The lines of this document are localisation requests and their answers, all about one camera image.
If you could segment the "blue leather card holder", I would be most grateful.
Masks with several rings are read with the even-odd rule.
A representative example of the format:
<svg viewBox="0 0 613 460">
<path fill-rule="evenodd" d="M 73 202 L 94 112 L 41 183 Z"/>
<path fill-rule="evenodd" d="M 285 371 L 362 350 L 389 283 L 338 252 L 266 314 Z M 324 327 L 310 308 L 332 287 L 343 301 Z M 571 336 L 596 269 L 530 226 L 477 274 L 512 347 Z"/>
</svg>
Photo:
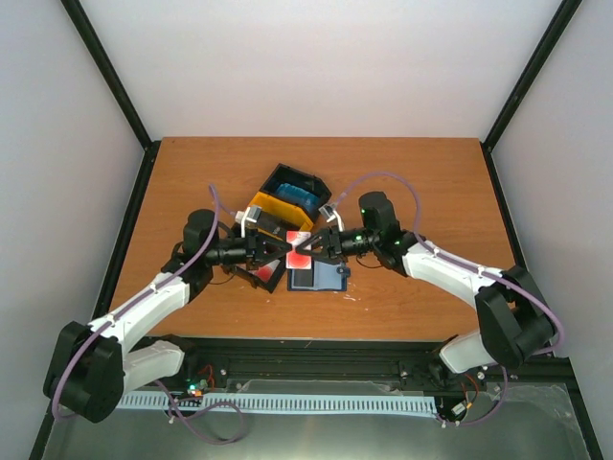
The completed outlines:
<svg viewBox="0 0 613 460">
<path fill-rule="evenodd" d="M 292 286 L 292 271 L 288 270 L 287 290 L 288 291 L 346 291 L 348 279 L 351 277 L 351 270 L 346 264 L 325 264 L 313 262 L 311 269 L 314 270 L 314 286 L 311 288 L 294 288 Z"/>
</svg>

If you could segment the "black credit card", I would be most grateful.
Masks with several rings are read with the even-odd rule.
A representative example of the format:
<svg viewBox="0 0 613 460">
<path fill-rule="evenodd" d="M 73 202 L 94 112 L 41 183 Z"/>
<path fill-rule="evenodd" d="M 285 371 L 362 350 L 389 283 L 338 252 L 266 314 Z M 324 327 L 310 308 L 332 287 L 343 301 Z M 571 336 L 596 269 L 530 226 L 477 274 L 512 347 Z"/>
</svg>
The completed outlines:
<svg viewBox="0 0 613 460">
<path fill-rule="evenodd" d="M 292 286 L 294 288 L 312 288 L 314 286 L 313 269 L 294 269 L 292 271 Z"/>
</svg>

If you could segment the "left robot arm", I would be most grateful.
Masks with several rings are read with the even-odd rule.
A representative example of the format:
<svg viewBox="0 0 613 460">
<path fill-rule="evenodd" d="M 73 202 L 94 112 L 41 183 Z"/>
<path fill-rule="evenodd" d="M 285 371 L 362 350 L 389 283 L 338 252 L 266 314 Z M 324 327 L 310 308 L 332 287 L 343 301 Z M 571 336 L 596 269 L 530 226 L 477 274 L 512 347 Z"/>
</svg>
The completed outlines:
<svg viewBox="0 0 613 460">
<path fill-rule="evenodd" d="M 199 374 L 194 356 L 168 340 L 136 347 L 167 316 L 187 306 L 213 279 L 218 265 L 259 268 L 290 252 L 286 241 L 256 228 L 236 237 L 218 234 L 218 214 L 201 209 L 189 214 L 183 239 L 161 271 L 140 292 L 115 310 L 59 332 L 43 383 L 56 420 L 75 416 L 98 423 L 110 415 L 125 393 L 169 377 L 178 385 Z"/>
</svg>

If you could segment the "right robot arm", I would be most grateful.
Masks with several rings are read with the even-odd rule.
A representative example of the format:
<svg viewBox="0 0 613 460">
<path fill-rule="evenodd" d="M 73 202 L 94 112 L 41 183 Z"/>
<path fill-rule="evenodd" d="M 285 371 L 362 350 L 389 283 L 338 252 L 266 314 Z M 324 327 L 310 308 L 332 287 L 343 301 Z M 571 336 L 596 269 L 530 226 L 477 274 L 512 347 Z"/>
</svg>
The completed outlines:
<svg viewBox="0 0 613 460">
<path fill-rule="evenodd" d="M 474 308 L 477 330 L 451 338 L 438 352 L 447 372 L 461 374 L 493 364 L 515 369 L 555 337 L 556 323 L 526 269 L 483 267 L 441 251 L 403 229 L 382 192 L 366 193 L 358 205 L 361 227 L 323 228 L 298 244 L 297 253 L 329 265 L 372 253 L 385 268 L 429 283 Z"/>
</svg>

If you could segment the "red white card stack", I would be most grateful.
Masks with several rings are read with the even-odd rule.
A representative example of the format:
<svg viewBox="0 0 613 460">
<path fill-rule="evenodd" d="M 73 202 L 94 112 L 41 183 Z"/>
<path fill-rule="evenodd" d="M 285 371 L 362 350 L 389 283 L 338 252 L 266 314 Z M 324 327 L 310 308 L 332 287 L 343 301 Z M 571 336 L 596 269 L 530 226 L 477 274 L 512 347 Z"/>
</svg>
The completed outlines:
<svg viewBox="0 0 613 460">
<path fill-rule="evenodd" d="M 255 275 L 264 283 L 268 283 L 270 279 L 273 277 L 279 264 L 280 264 L 280 261 L 275 260 L 269 264 L 263 265 L 262 267 L 256 270 Z"/>
</svg>

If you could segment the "black bin with red cards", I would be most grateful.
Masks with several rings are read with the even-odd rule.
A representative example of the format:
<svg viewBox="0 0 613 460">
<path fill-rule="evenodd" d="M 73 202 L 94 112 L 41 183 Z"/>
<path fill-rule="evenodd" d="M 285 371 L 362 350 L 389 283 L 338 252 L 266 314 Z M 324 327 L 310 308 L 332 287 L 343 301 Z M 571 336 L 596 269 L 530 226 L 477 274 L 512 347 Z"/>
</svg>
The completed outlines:
<svg viewBox="0 0 613 460">
<path fill-rule="evenodd" d="M 273 293 L 283 278 L 286 266 L 285 258 L 277 259 L 259 268 L 247 270 L 241 265 L 233 265 L 231 273 L 246 281 L 252 288 L 259 288 Z"/>
</svg>

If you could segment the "black bin with blue cards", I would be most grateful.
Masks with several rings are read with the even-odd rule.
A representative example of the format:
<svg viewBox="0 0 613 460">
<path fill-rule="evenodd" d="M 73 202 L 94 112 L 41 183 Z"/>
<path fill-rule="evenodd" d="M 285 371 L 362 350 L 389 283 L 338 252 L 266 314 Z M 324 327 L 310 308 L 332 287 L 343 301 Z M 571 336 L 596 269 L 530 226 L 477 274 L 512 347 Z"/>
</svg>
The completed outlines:
<svg viewBox="0 0 613 460">
<path fill-rule="evenodd" d="M 329 202 L 331 191 L 323 179 L 279 163 L 260 191 L 285 203 L 296 205 L 315 222 L 319 208 Z"/>
</svg>

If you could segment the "yellow middle bin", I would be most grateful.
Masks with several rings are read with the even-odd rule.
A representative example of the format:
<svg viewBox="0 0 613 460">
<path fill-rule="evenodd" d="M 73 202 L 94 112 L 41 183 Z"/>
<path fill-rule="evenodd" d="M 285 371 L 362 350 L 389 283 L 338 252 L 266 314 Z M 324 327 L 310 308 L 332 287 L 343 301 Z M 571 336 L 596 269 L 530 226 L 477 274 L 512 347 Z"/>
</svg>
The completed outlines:
<svg viewBox="0 0 613 460">
<path fill-rule="evenodd" d="M 261 208 L 256 226 L 265 234 L 285 240 L 288 231 L 310 231 L 315 222 L 296 202 L 286 201 L 275 194 L 257 192 L 249 202 Z"/>
</svg>

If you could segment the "left controller board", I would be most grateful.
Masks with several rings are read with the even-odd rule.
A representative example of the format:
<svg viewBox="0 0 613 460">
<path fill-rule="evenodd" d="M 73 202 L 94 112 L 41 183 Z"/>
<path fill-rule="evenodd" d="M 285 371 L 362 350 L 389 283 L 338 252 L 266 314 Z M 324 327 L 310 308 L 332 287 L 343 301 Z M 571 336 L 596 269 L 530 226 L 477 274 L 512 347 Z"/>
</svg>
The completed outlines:
<svg viewBox="0 0 613 460">
<path fill-rule="evenodd" d="M 202 397 L 212 392 L 216 387 L 215 372 L 211 364 L 205 365 L 202 369 L 188 379 L 187 394 L 190 397 Z"/>
</svg>

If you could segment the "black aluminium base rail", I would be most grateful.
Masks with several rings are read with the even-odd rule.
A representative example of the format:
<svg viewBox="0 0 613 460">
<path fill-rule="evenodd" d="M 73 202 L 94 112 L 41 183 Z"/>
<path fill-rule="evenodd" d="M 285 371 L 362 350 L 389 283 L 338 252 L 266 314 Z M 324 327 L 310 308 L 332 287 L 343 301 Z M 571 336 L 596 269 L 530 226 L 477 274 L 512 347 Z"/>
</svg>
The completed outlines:
<svg viewBox="0 0 613 460">
<path fill-rule="evenodd" d="M 43 393 L 49 399 L 59 383 L 68 362 L 84 344 L 85 333 L 68 337 L 61 333 L 52 363 L 50 364 Z M 128 384 L 127 368 L 119 361 L 119 345 L 107 345 L 106 338 L 97 338 L 79 359 L 78 364 L 65 383 L 60 403 L 68 406 L 72 394 L 83 395 L 84 402 L 90 396 L 100 393 L 115 398 L 123 395 Z M 421 391 L 426 395 L 451 395 L 460 391 L 464 380 L 477 381 L 483 366 L 491 375 L 502 376 L 500 366 L 493 364 L 470 364 L 466 371 L 451 371 L 443 365 L 435 352 L 441 344 L 430 342 L 372 342 L 372 341 L 324 341 L 324 340 L 265 340 L 265 339 L 212 339 L 180 337 L 173 334 L 161 337 L 145 337 L 135 345 L 136 352 L 153 351 L 154 345 L 170 344 L 178 347 L 184 357 L 178 370 L 170 370 L 168 376 L 154 371 L 154 377 L 144 377 L 144 383 L 136 388 L 149 385 L 156 379 L 163 379 L 172 388 L 195 384 L 213 376 L 215 388 L 226 390 L 228 380 L 348 380 L 391 383 L 393 389 Z M 568 358 L 532 357 L 519 368 L 520 378 L 526 381 L 544 382 L 571 381 Z"/>
</svg>

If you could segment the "left black frame post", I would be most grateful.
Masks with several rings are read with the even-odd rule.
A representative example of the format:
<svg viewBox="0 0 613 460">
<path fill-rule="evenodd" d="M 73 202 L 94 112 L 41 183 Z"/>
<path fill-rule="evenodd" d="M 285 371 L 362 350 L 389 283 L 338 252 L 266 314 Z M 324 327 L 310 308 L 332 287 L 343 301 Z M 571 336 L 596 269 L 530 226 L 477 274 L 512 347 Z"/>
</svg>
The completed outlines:
<svg viewBox="0 0 613 460">
<path fill-rule="evenodd" d="M 81 1 L 61 0 L 60 4 L 66 11 L 88 54 L 93 59 L 139 145 L 143 150 L 149 150 L 154 145 L 154 141 L 149 136 Z"/>
</svg>

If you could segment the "black frame post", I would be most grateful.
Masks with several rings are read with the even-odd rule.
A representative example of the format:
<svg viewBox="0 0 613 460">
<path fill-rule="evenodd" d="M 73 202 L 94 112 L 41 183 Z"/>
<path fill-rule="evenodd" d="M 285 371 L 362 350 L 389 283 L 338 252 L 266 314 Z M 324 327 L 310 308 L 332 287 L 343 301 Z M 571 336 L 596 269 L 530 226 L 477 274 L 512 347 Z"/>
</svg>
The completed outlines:
<svg viewBox="0 0 613 460">
<path fill-rule="evenodd" d="M 486 153 L 494 151 L 581 3 L 581 0 L 563 0 L 559 3 L 556 12 L 534 47 L 530 58 L 505 100 L 485 140 L 481 143 Z"/>
<path fill-rule="evenodd" d="M 154 145 L 154 141 L 149 136 L 81 1 L 61 0 L 60 4 L 66 11 L 88 54 L 93 59 L 139 145 L 143 150 L 149 150 Z"/>
</svg>

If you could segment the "right black frame post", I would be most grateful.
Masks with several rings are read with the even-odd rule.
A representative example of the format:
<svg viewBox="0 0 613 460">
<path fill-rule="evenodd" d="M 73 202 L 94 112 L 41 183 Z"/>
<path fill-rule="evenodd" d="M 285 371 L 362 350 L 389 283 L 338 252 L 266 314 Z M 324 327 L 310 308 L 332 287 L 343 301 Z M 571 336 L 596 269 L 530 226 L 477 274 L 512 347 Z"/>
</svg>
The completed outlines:
<svg viewBox="0 0 613 460">
<path fill-rule="evenodd" d="M 559 3 L 556 12 L 534 47 L 530 58 L 505 100 L 485 140 L 481 143 L 486 153 L 494 151 L 581 3 L 581 0 L 563 0 Z"/>
</svg>

